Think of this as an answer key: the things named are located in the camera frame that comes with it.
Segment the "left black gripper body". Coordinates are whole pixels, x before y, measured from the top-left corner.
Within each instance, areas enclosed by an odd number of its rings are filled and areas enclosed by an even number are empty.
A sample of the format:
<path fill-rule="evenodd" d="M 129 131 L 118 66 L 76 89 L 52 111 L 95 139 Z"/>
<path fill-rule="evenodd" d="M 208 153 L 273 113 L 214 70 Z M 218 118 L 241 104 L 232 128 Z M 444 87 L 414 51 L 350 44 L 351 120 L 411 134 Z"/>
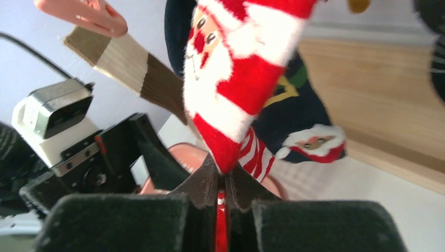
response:
<path fill-rule="evenodd" d="M 174 159 L 145 113 L 99 130 L 61 153 L 62 160 L 25 184 L 19 195 L 38 217 L 72 193 L 134 193 L 131 166 L 143 157 L 156 189 L 172 191 L 189 173 Z"/>

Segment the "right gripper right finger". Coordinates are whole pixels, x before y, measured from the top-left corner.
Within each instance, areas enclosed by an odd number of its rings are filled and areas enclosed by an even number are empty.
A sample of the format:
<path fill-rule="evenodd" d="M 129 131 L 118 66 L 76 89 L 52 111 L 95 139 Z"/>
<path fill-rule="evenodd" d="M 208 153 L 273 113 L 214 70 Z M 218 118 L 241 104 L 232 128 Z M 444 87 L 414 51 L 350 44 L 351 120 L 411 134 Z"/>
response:
<path fill-rule="evenodd" d="M 230 251 L 406 251 L 372 201 L 284 201 L 241 166 L 225 176 Z"/>

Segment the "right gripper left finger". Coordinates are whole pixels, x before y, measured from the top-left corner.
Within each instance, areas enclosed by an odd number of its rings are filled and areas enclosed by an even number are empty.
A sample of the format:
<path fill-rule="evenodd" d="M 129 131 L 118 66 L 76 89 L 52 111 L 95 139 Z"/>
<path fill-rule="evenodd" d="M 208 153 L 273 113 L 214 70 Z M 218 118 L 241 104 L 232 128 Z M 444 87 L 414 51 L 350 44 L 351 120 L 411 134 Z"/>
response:
<path fill-rule="evenodd" d="M 71 194 L 51 210 L 33 251 L 215 251 L 213 158 L 169 194 Z"/>

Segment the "red white striped sock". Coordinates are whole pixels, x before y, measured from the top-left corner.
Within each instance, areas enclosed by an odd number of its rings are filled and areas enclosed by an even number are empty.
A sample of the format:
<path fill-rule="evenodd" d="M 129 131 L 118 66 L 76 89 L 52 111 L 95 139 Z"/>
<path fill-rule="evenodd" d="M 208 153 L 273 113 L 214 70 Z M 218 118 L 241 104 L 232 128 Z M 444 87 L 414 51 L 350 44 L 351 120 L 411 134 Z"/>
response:
<path fill-rule="evenodd" d="M 316 137 L 292 133 L 272 154 L 251 124 L 273 91 L 296 90 L 283 76 L 315 1 L 198 1 L 192 14 L 184 56 L 183 99 L 186 114 L 209 149 L 218 173 L 215 217 L 216 251 L 257 251 L 251 215 L 236 208 L 231 171 L 240 181 L 258 180 L 276 159 L 297 154 L 317 159 Z"/>

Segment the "wooden hanger stand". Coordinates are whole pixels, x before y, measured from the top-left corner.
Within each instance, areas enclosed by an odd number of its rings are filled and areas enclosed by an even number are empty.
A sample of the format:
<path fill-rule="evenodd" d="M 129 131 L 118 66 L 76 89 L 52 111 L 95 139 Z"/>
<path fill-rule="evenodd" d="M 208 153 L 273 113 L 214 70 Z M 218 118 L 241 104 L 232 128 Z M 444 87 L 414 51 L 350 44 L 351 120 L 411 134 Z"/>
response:
<path fill-rule="evenodd" d="M 350 157 L 444 193 L 444 105 L 429 46 L 305 39 L 313 88 L 348 138 Z"/>

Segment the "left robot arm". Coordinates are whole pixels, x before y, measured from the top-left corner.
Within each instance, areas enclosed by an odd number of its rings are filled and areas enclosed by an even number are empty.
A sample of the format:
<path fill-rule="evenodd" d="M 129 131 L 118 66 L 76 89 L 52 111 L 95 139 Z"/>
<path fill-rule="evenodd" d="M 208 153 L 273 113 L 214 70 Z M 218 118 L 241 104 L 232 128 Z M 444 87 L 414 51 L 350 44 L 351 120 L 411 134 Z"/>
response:
<path fill-rule="evenodd" d="M 14 129 L 1 125 L 2 216 L 34 211 L 43 219 L 71 193 L 134 193 L 131 167 L 140 157 L 157 188 L 171 191 L 189 176 L 143 113 L 87 135 L 60 156 L 48 167 Z"/>

